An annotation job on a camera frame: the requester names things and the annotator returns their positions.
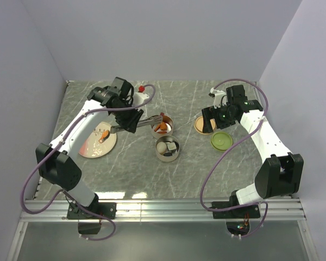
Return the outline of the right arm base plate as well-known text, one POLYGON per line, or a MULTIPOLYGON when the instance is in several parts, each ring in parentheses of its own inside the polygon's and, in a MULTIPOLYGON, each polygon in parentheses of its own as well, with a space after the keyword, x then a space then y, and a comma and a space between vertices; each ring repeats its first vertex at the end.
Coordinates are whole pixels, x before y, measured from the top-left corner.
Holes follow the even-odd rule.
MULTIPOLYGON (((231 207, 230 202, 226 201, 213 201, 211 203, 212 209, 223 209, 231 207)), ((244 218, 260 218, 260 210, 258 205, 252 205, 224 212, 212 212, 214 219, 244 219, 244 218)))

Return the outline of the orange round lid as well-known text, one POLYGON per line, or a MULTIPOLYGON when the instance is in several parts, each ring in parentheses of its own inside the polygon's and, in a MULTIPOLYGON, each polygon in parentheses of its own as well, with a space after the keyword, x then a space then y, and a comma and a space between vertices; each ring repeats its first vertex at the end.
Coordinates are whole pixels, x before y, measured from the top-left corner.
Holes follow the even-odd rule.
MULTIPOLYGON (((215 120, 214 120, 214 119, 211 119, 210 122, 211 122, 211 126, 212 126, 212 131, 214 132, 215 129, 216 129, 216 123, 215 123, 215 120)), ((196 120, 195 120, 195 122, 194 122, 194 128, 195 128, 195 130, 196 130, 199 134, 209 135, 209 133, 203 133, 203 126, 204 126, 204 123, 203 123, 203 117, 200 116, 200 117, 196 118, 196 120)))

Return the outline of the white egg ball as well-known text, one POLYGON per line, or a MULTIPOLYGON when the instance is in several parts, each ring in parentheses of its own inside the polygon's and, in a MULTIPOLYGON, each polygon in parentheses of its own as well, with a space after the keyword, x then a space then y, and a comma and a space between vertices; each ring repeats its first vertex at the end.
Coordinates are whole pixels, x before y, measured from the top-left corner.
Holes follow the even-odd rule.
POLYGON ((156 145, 156 150, 159 154, 164 154, 165 151, 167 150, 167 145, 164 142, 159 142, 156 145))

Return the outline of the white cucumber sushi roll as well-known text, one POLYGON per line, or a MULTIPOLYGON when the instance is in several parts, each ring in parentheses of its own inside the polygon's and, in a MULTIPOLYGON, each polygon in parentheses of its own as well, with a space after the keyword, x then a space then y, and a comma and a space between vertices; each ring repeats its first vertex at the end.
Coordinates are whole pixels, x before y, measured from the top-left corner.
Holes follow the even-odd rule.
POLYGON ((175 152, 177 150, 177 145, 175 142, 167 142, 166 147, 167 147, 167 150, 170 152, 175 152))

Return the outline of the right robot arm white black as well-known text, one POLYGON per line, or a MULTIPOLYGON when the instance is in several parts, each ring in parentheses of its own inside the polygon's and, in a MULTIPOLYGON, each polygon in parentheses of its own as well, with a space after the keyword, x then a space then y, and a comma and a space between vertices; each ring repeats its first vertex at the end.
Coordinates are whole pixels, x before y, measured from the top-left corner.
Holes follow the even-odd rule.
POLYGON ((211 133, 212 120, 218 129, 239 123, 248 133, 246 138, 252 139, 262 160, 254 183, 231 196, 231 215, 239 218, 253 203, 297 193, 303 172, 303 157, 293 154, 276 135, 266 118, 268 107, 263 107, 258 100, 248 99, 243 85, 233 85, 225 91, 212 88, 209 95, 214 98, 214 103, 202 109, 203 133, 211 133))

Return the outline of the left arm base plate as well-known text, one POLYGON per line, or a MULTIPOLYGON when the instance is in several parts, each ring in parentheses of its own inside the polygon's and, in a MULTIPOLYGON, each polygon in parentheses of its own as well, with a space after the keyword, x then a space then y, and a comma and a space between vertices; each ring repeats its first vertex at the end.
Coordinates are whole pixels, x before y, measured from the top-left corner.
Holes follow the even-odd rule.
POLYGON ((98 219, 98 216, 101 215, 113 220, 116 216, 116 207, 115 202, 96 202, 90 207, 79 206, 77 203, 71 202, 66 218, 68 220, 98 219))

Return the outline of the black sushi roll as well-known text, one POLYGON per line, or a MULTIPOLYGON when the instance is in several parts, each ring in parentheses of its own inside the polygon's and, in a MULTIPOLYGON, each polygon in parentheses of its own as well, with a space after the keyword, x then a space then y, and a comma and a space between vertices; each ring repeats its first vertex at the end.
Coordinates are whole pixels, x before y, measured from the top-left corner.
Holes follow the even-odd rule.
POLYGON ((166 152, 163 154, 164 157, 171 157, 173 156, 173 153, 172 152, 166 152))

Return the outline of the green round lid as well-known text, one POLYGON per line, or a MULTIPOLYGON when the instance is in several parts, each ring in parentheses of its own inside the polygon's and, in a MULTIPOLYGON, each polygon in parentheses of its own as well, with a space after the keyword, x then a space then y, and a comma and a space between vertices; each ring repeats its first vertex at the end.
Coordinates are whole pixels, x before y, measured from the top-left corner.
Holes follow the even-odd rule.
POLYGON ((210 139, 212 147, 218 151, 224 152, 233 145, 232 137, 226 132, 215 132, 210 139))

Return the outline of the metal tongs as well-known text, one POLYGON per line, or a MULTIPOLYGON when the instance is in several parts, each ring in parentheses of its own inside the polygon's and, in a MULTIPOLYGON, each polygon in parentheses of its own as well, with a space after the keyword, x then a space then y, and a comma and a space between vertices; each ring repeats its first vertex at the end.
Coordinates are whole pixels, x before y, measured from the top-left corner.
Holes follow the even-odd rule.
POLYGON ((161 115, 154 115, 151 116, 147 119, 144 120, 139 120, 138 123, 135 124, 134 128, 131 128, 129 130, 124 129, 123 127, 121 127, 120 125, 117 126, 112 126, 110 128, 110 134, 115 134, 121 131, 127 131, 130 133, 135 133, 137 128, 143 127, 143 126, 152 126, 152 125, 158 125, 159 123, 162 122, 162 116, 161 115))

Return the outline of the orange red food pieces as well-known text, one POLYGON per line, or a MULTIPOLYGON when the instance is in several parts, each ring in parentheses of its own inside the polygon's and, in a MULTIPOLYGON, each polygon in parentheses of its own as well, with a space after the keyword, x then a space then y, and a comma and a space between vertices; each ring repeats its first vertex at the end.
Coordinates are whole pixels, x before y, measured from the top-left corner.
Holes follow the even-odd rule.
MULTIPOLYGON (((148 125, 156 125, 156 128, 154 131, 161 130, 161 131, 166 131, 167 130, 167 124, 163 121, 163 116, 162 115, 155 115, 151 116, 147 119, 144 120, 139 120, 138 123, 134 124, 134 131, 136 131, 137 128, 143 127, 143 126, 148 126, 148 125)), ((102 133, 101 138, 98 140, 100 144, 102 144, 106 139, 109 138, 110 134, 115 134, 117 132, 124 131, 124 128, 121 127, 120 125, 117 126, 112 126, 109 130, 106 130, 102 133)))

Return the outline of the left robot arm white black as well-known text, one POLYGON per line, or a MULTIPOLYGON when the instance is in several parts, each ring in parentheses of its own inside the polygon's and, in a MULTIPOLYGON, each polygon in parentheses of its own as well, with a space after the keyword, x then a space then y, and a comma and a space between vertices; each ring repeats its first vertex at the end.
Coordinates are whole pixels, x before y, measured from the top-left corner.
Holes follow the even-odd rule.
POLYGON ((121 130, 135 133, 143 114, 141 107, 152 98, 144 87, 135 91, 132 84, 119 77, 109 86, 95 87, 67 128, 49 144, 39 144, 36 148, 38 164, 34 171, 60 187, 87 219, 96 217, 99 197, 83 182, 82 171, 74 158, 92 131, 109 115, 115 117, 121 130))

